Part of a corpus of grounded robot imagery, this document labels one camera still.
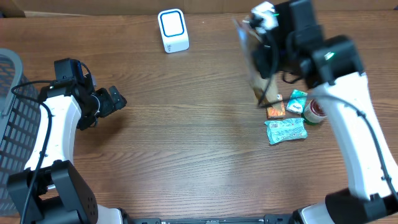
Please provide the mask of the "clear white plastic pouch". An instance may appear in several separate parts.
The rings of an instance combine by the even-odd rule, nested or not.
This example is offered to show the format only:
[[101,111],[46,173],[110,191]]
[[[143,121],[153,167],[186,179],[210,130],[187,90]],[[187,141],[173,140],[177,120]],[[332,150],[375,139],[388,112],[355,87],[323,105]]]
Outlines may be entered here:
[[239,44],[247,67],[249,86],[252,88],[257,98],[257,105],[263,108],[268,107],[270,103],[279,100],[277,97],[279,90],[274,77],[276,72],[270,78],[261,78],[259,72],[254,68],[250,56],[252,29],[250,28],[249,21],[239,21],[235,19],[233,22],[238,33]]

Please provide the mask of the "teal tissue pack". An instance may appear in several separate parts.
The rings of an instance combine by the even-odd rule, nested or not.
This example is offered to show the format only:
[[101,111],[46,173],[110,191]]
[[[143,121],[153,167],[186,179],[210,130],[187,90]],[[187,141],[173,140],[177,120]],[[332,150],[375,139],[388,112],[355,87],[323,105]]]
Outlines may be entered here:
[[307,95],[307,92],[293,90],[287,103],[286,110],[291,113],[302,114],[307,101]]

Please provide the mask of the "orange tissue pack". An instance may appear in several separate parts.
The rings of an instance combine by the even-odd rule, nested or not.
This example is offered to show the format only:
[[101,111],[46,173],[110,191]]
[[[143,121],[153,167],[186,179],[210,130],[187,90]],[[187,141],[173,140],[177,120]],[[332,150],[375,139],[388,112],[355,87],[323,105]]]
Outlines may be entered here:
[[268,119],[281,119],[285,116],[285,106],[284,102],[272,105],[266,108]]

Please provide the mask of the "green lidded container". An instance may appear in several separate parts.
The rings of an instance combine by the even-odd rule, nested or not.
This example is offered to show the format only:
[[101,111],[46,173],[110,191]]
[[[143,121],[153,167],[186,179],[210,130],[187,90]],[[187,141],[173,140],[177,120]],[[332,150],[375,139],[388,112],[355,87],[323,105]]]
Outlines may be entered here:
[[305,107],[302,118],[307,124],[316,125],[323,122],[327,115],[323,112],[321,106],[315,101],[311,100]]

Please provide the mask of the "teal crinkled snack packet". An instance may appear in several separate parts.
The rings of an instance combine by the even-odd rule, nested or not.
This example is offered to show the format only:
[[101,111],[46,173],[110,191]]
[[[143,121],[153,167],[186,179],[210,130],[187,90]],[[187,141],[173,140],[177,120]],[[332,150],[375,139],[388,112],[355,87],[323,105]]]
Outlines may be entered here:
[[303,118],[268,120],[264,124],[266,125],[266,133],[271,145],[308,137]]

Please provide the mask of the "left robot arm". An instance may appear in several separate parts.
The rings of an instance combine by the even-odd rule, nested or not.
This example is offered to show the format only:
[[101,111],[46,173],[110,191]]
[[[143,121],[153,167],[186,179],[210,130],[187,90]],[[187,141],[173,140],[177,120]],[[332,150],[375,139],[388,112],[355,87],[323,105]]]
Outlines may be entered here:
[[55,79],[33,99],[39,104],[40,124],[34,150],[24,170],[12,174],[7,190],[21,223],[130,223],[121,208],[107,208],[73,165],[75,133],[96,126],[125,107],[115,86],[95,88],[95,79],[81,61],[54,63]]

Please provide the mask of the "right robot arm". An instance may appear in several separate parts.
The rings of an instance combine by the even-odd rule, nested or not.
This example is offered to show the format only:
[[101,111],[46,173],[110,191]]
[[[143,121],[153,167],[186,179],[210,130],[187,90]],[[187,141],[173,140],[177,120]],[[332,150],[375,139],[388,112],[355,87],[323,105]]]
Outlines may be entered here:
[[304,80],[329,119],[348,175],[346,189],[282,215],[283,223],[369,223],[397,213],[397,163],[371,101],[354,42],[325,38],[311,1],[263,2],[249,28],[259,39],[250,58],[262,78],[279,71]]

